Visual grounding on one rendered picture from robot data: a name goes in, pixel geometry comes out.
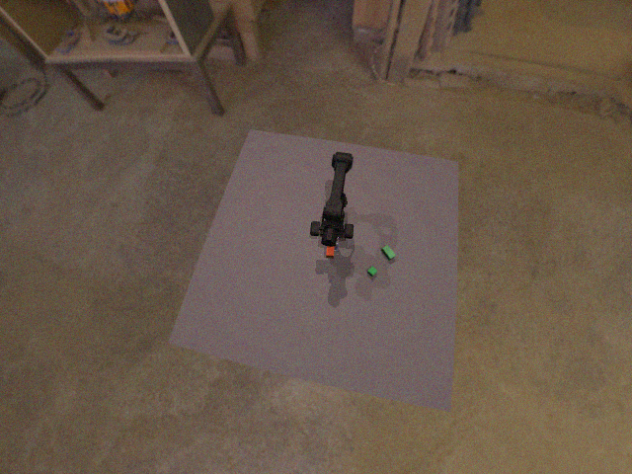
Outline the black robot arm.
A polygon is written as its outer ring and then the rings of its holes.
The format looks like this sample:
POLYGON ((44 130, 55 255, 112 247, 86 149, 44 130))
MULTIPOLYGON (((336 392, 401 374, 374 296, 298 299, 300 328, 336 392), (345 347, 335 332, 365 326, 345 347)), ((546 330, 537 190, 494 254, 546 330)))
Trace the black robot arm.
POLYGON ((322 224, 323 231, 321 244, 329 247, 336 246, 338 229, 344 224, 344 207, 348 204, 344 193, 346 172, 353 166, 354 157, 351 153, 336 152, 333 155, 332 166, 335 175, 330 198, 323 208, 322 224), (326 221, 324 221, 324 218, 326 221))

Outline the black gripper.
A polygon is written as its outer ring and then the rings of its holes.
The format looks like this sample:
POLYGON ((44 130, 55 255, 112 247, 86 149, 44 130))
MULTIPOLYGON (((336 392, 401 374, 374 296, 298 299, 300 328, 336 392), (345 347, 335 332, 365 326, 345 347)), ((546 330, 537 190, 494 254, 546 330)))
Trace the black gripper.
MULTIPOLYGON (((319 236, 319 230, 320 230, 320 237, 322 237, 324 228, 325 227, 323 227, 323 226, 320 227, 320 222, 312 221, 311 222, 310 235, 311 236, 319 236)), ((344 225, 342 225, 341 229, 338 229, 338 236, 337 236, 337 238, 352 239, 353 237, 354 237, 354 226, 352 224, 345 224, 345 229, 344 229, 344 225), (345 235, 344 235, 344 232, 345 232, 345 235)))

